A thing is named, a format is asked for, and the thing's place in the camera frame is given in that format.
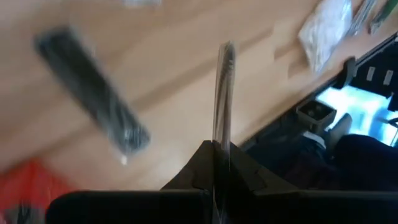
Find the red object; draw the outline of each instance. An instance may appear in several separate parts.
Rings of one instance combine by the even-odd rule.
[[[0,175],[0,213],[22,203],[46,210],[54,199],[71,191],[39,162],[31,161]]]

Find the wooden floor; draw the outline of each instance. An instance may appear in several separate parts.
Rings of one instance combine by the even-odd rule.
[[[239,144],[335,75],[344,59],[398,30],[393,16],[375,36],[348,39],[317,77],[297,40],[317,2],[163,0],[128,9],[110,0],[2,0],[0,170],[35,157],[78,188],[159,189],[211,139],[221,43],[238,48],[232,138]],[[33,50],[34,35],[60,24],[75,28],[151,132],[150,146],[126,166]]]

